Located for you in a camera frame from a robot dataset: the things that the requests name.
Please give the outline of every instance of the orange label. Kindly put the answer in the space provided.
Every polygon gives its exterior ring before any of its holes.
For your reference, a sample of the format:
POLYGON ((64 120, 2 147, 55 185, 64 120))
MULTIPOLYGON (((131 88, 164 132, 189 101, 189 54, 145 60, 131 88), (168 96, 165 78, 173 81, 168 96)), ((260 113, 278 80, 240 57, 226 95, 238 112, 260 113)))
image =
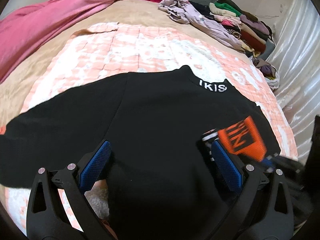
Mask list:
POLYGON ((223 146, 232 154, 244 154, 261 162, 267 152, 251 116, 219 130, 218 136, 223 146))

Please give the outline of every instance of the silver bolt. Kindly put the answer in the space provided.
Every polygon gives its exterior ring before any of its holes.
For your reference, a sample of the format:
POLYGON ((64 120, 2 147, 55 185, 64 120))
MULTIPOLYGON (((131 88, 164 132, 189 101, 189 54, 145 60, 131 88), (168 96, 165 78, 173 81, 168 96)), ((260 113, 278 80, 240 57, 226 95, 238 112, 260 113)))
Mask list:
POLYGON ((44 173, 45 172, 45 168, 40 168, 39 170, 38 170, 38 173, 39 174, 42 174, 42 173, 44 173))
POLYGON ((254 171, 254 167, 253 167, 251 164, 248 164, 245 168, 246 168, 248 171, 254 171))
POLYGON ((70 163, 67 168, 68 168, 68 170, 72 171, 75 169, 75 167, 76 167, 76 165, 74 163, 70 163))
POLYGON ((280 169, 276 169, 276 173, 280 176, 283 174, 283 172, 280 169))

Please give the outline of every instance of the black sweatshirt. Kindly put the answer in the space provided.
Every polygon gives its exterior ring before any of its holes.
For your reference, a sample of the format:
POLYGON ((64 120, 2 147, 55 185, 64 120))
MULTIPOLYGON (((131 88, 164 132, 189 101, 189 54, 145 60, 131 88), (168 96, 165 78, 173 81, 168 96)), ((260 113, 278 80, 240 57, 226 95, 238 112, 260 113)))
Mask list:
POLYGON ((227 80, 189 66, 124 73, 71 88, 14 118, 0 136, 0 183, 30 188, 37 170, 65 168, 110 141, 109 222, 119 240, 205 239, 227 201, 201 151, 201 135, 251 116, 267 147, 280 148, 260 107, 227 80))

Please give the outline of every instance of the blue gripper pad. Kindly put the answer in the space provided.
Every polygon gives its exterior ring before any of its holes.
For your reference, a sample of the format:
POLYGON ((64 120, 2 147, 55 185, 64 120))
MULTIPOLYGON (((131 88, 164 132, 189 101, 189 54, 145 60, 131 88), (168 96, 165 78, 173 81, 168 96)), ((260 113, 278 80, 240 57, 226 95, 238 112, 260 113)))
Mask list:
POLYGON ((110 155, 111 145, 105 141, 79 176, 79 189, 82 194, 92 189, 102 169, 109 161, 110 155))
POLYGON ((238 171, 218 141, 212 142, 211 154, 230 191, 237 193, 241 192, 241 173, 238 171))

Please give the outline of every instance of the green clothing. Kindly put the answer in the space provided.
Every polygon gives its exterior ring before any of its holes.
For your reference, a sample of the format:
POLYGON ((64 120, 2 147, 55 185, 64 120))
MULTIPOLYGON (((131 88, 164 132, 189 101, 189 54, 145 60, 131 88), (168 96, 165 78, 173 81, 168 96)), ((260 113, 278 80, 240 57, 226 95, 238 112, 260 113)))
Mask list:
POLYGON ((234 9, 232 6, 228 5, 227 3, 215 2, 214 5, 219 9, 228 10, 230 12, 234 12, 237 15, 237 17, 239 17, 241 15, 241 13, 239 11, 237 11, 236 9, 234 9))

